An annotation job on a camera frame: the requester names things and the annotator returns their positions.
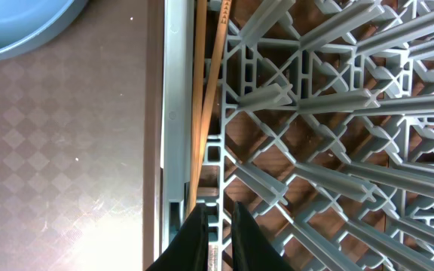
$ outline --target brown surface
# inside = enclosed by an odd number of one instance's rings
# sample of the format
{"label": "brown surface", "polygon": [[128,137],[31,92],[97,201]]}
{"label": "brown surface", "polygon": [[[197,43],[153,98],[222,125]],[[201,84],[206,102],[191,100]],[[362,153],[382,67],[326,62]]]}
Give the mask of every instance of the brown surface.
{"label": "brown surface", "polygon": [[0,62],[0,270],[148,265],[162,3],[90,1],[57,38]]}
{"label": "brown surface", "polygon": [[[257,0],[234,0],[234,12],[232,16],[232,21],[239,27],[245,24],[245,22],[252,16],[254,11],[258,8],[260,1]],[[389,0],[383,2],[382,5],[390,5],[396,9],[396,0]],[[294,27],[298,32],[303,35],[309,32],[311,29],[315,28],[319,24],[325,22],[329,17],[322,14],[312,0],[298,1],[290,10],[291,16],[294,20]],[[209,22],[211,29],[214,27],[212,22]],[[374,33],[376,28],[372,25],[367,25],[358,28],[353,33],[358,38],[365,38]],[[286,33],[278,25],[275,25],[266,35],[267,38],[288,38]],[[342,39],[334,41],[334,43],[343,43]],[[282,63],[286,60],[289,52],[282,52],[279,50],[260,50],[259,51],[265,57],[276,62]],[[335,56],[323,54],[322,59],[331,62],[334,65],[338,65],[338,59]],[[228,77],[230,80],[234,78],[235,72],[233,72],[233,66],[236,65],[235,59],[230,59],[228,62]],[[385,65],[385,59],[374,58],[377,65]],[[234,89],[237,88],[236,82],[228,82]],[[365,77],[365,87],[371,89],[375,84],[376,80],[367,74]],[[314,87],[318,87],[319,81],[313,82]],[[334,90],[330,90],[324,94],[332,93]],[[258,117],[265,122],[270,128],[276,129],[279,125],[289,117],[288,112],[281,111],[258,111],[256,112]],[[347,114],[318,114],[316,118],[320,123],[323,123],[330,128],[338,125]],[[375,125],[384,125],[389,118],[383,117],[370,117],[370,120]],[[240,160],[246,160],[249,154],[251,154],[264,140],[266,135],[260,131],[260,129],[255,125],[255,123],[244,113],[238,114],[232,119],[232,121],[226,126],[226,145],[230,153]],[[352,120],[347,125],[347,131],[341,138],[345,148],[347,149],[348,155],[353,156],[369,139],[371,136],[369,132],[365,129],[362,122],[358,119]],[[320,143],[322,138],[320,138],[303,120],[301,117],[297,117],[290,125],[288,132],[283,136],[283,141],[289,147],[290,151],[299,161],[304,161]],[[419,136],[413,135],[411,137],[411,148],[419,143]],[[331,153],[325,153],[318,155],[313,163],[325,166],[330,169],[341,169],[342,165],[335,156],[330,155]],[[385,152],[372,155],[368,162],[375,163],[382,166],[388,165],[389,157]],[[259,157],[254,161],[254,164],[260,169],[269,173],[273,177],[282,181],[283,178],[288,175],[292,170],[293,166],[290,162],[283,156],[280,151],[272,147],[268,151],[259,155]],[[235,170],[235,166],[230,162],[225,163],[225,176],[230,174]],[[210,180],[216,177],[211,176],[211,172],[206,172],[206,177],[204,179]],[[287,209],[291,214],[299,213],[300,210],[305,208],[308,202],[310,202],[316,196],[316,191],[312,186],[305,180],[296,178],[289,186],[289,190],[285,197],[290,201],[290,205]],[[241,201],[246,204],[249,210],[252,210],[257,206],[261,199],[253,193],[242,181],[236,179],[231,184],[229,184],[225,189],[224,195],[224,207],[227,211],[232,212],[232,202]],[[349,215],[355,213],[361,206],[361,203],[354,202],[345,197],[340,199],[341,205],[345,208],[345,212]],[[375,212],[366,215],[364,218],[366,223],[374,226],[377,230],[384,230],[385,216],[383,212]],[[266,215],[257,217],[257,222],[260,225],[263,233],[272,239],[281,229],[287,225],[287,221],[283,216],[276,210],[272,209]],[[310,221],[310,225],[320,232],[325,238],[330,239],[337,230],[343,225],[343,221],[334,212],[334,210],[329,209],[328,211],[316,215]],[[224,236],[230,232],[229,228],[225,228]],[[348,236],[343,242],[343,252],[348,255],[352,260],[358,260],[367,250],[368,247],[352,236]],[[224,269],[231,269],[231,246],[226,249],[223,255],[224,257]],[[306,250],[297,240],[293,239],[286,246],[285,259],[292,265],[293,268],[299,270],[302,268],[306,262],[312,258],[312,254]]]}

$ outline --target brown stick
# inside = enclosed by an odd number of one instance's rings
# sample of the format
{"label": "brown stick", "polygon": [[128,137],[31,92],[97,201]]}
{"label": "brown stick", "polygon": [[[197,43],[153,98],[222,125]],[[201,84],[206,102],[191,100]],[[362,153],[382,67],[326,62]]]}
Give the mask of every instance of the brown stick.
{"label": "brown stick", "polygon": [[210,63],[209,81],[205,92],[205,100],[203,102],[202,111],[202,124],[200,126],[200,146],[199,157],[197,165],[197,174],[195,178],[190,180],[190,193],[188,195],[187,215],[192,212],[197,201],[197,187],[199,182],[200,170],[202,168],[203,155],[205,154],[205,147],[207,136],[209,135],[210,118],[212,117],[212,106],[214,103],[215,92],[217,83],[219,81],[219,71],[222,62],[222,53],[224,52],[225,38],[227,36],[227,27],[229,23],[229,15],[231,13],[232,0],[222,1],[222,7],[219,15],[219,26],[217,27],[217,34],[215,35],[214,51],[212,52],[212,61]]}
{"label": "brown stick", "polygon": [[194,197],[193,187],[198,186],[199,174],[197,165],[199,164],[200,153],[200,123],[202,118],[202,98],[203,98],[203,69],[205,65],[205,31],[207,18],[207,0],[197,1],[197,19],[195,25],[195,52],[194,52],[194,90],[192,93],[192,146],[191,146],[191,179],[190,196]]}

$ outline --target blue plate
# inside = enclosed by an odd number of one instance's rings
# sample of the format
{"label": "blue plate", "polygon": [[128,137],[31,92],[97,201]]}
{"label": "blue plate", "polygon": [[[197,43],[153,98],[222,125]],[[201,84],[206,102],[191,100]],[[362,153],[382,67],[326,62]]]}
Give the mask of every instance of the blue plate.
{"label": "blue plate", "polygon": [[61,33],[87,0],[0,0],[0,60],[33,50]]}

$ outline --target wooden stick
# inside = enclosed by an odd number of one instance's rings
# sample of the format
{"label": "wooden stick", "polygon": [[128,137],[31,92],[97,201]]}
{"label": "wooden stick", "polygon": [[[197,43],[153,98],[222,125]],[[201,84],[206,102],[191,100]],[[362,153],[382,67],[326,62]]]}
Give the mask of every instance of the wooden stick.
{"label": "wooden stick", "polygon": [[224,52],[225,38],[227,36],[227,27],[229,23],[229,15],[231,13],[232,0],[223,0],[219,15],[219,26],[217,27],[217,34],[215,35],[214,51],[212,52],[212,61],[210,63],[209,80],[205,92],[205,100],[203,102],[202,110],[202,124],[200,126],[200,146],[197,165],[197,174],[194,175],[195,179],[190,181],[190,192],[188,195],[187,215],[192,212],[197,201],[197,187],[202,168],[203,155],[205,154],[205,147],[207,136],[209,135],[210,118],[212,117],[212,106],[214,103],[215,92],[217,83],[219,81],[219,70],[222,62],[222,53]]}
{"label": "wooden stick", "polygon": [[190,179],[190,195],[191,199],[197,198],[193,196],[193,187],[198,186],[199,173],[197,165],[199,164],[200,153],[200,123],[202,118],[202,98],[203,98],[203,70],[205,66],[205,31],[207,18],[207,0],[197,1],[197,19],[195,25],[195,52],[194,52],[194,90],[192,92],[192,145],[191,145],[191,179]]}

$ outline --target checkered pattern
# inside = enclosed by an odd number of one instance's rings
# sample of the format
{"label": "checkered pattern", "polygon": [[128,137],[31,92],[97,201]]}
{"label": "checkered pattern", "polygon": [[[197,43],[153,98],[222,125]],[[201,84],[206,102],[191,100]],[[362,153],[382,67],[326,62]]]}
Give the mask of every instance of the checkered pattern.
{"label": "checkered pattern", "polygon": [[77,270],[86,228],[141,217],[136,5],[92,2],[43,48],[0,62],[0,270]]}

